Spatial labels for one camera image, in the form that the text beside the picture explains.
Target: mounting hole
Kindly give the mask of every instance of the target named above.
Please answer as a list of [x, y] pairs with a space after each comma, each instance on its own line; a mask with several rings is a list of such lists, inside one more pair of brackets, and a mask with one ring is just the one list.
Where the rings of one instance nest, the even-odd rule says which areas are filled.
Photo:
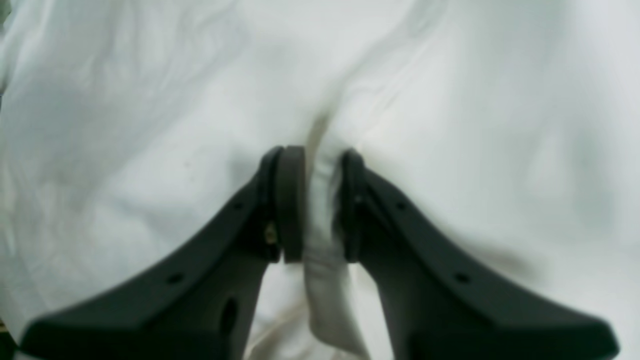
[[222, 315], [220, 316], [220, 333], [224, 336], [231, 334], [236, 326], [236, 319], [238, 317], [238, 303], [230, 297], [225, 303], [225, 307], [222, 309]]
[[468, 284], [468, 283], [471, 282], [471, 278], [469, 277], [469, 275], [461, 273], [461, 272], [456, 273], [456, 275], [454, 277], [461, 284]]
[[174, 285], [174, 284], [178, 284], [180, 282], [182, 282], [182, 280], [184, 279], [184, 274], [181, 272], [177, 272], [169, 277], [166, 278], [166, 283], [169, 285]]

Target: clamp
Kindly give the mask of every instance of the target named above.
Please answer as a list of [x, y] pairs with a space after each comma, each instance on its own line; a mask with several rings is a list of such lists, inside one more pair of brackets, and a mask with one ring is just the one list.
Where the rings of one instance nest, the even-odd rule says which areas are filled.
[[[612, 359], [607, 322], [545, 300], [449, 241], [399, 189], [342, 158], [345, 257], [378, 285], [396, 360]], [[102, 295], [28, 327], [46, 360], [240, 360], [262, 276], [302, 259], [305, 152], [275, 147], [192, 239]]]

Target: wrinkled fabric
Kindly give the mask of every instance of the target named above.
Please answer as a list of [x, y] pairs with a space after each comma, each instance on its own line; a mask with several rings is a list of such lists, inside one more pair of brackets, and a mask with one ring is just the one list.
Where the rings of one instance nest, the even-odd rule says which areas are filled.
[[304, 265], [246, 357], [391, 359], [333, 233], [356, 147], [453, 241], [640, 355], [640, 2], [12, 1], [0, 45], [0, 317], [167, 256], [274, 145], [305, 145]]

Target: brass screw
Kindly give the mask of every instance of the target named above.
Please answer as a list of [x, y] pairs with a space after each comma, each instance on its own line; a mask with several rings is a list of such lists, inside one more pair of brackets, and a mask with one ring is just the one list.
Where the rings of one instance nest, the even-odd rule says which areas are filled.
[[269, 245], [275, 245], [278, 243], [278, 233], [276, 232], [276, 225], [273, 221], [268, 223], [264, 230], [264, 240]]

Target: white cloth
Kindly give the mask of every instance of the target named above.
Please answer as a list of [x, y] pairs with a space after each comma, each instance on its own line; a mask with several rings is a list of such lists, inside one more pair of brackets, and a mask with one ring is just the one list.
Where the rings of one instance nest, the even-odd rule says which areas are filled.
[[248, 357], [353, 357], [312, 333], [392, 357], [375, 288], [331, 233], [351, 146], [473, 255], [607, 318], [619, 358], [640, 356], [640, 2], [12, 6], [0, 317], [14, 336], [169, 254], [265, 151], [300, 144], [304, 278], [268, 270]]

